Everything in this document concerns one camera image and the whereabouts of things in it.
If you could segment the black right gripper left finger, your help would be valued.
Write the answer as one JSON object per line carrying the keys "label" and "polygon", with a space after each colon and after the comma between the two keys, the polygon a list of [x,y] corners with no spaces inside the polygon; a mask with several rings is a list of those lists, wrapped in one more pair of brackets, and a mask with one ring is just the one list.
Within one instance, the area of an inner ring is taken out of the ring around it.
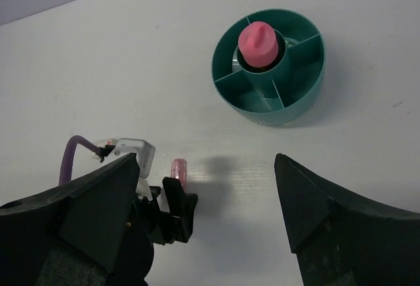
{"label": "black right gripper left finger", "polygon": [[1,206],[2,285],[105,285],[135,196],[134,154]]}

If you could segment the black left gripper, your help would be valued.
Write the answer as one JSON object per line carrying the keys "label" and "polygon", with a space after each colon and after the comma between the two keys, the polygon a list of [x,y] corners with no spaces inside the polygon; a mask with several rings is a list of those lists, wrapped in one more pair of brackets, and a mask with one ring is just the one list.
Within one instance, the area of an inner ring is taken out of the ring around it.
{"label": "black left gripper", "polygon": [[187,193],[180,180],[165,177],[163,186],[150,186],[151,197],[139,191],[133,199],[124,238],[124,284],[146,285],[154,260],[154,245],[187,243],[194,229],[198,195]]}

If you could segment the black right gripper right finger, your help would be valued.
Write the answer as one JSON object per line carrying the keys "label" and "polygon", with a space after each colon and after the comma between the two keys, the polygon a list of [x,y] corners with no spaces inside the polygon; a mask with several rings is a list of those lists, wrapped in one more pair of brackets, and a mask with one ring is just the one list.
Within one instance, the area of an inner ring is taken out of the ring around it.
{"label": "black right gripper right finger", "polygon": [[274,170],[304,285],[419,284],[419,213],[356,194],[281,153]]}

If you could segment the pink correction tape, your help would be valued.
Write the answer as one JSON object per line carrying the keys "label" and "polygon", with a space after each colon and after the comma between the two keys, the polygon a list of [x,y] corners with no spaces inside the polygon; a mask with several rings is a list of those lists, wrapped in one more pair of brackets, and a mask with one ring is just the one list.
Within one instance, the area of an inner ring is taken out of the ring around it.
{"label": "pink correction tape", "polygon": [[171,178],[176,178],[179,180],[183,189],[185,189],[187,183],[187,171],[187,160],[183,158],[176,158],[172,161],[170,176]]}

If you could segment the pink-capped marker tube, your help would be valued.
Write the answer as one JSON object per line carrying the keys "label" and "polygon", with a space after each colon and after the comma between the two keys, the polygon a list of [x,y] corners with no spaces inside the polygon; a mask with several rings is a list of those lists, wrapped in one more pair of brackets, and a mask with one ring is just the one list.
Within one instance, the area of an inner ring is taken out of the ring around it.
{"label": "pink-capped marker tube", "polygon": [[264,68],[275,61],[280,46],[274,29],[265,22],[257,21],[240,33],[238,49],[248,65]]}

